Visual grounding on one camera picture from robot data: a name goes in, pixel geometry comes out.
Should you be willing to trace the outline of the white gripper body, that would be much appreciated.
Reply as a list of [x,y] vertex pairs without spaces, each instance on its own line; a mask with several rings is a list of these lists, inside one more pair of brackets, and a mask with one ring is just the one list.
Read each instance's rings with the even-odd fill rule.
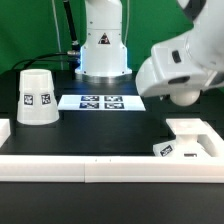
[[206,73],[187,52],[188,34],[155,44],[151,56],[136,75],[136,88],[143,97],[169,95],[198,98]]

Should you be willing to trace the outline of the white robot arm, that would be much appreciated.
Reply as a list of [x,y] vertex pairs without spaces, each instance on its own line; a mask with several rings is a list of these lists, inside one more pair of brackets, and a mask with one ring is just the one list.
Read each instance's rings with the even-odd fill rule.
[[[199,95],[224,87],[224,0],[176,0],[193,28],[155,44],[136,76],[141,96]],[[129,74],[120,0],[85,0],[87,38],[76,72],[92,80]]]

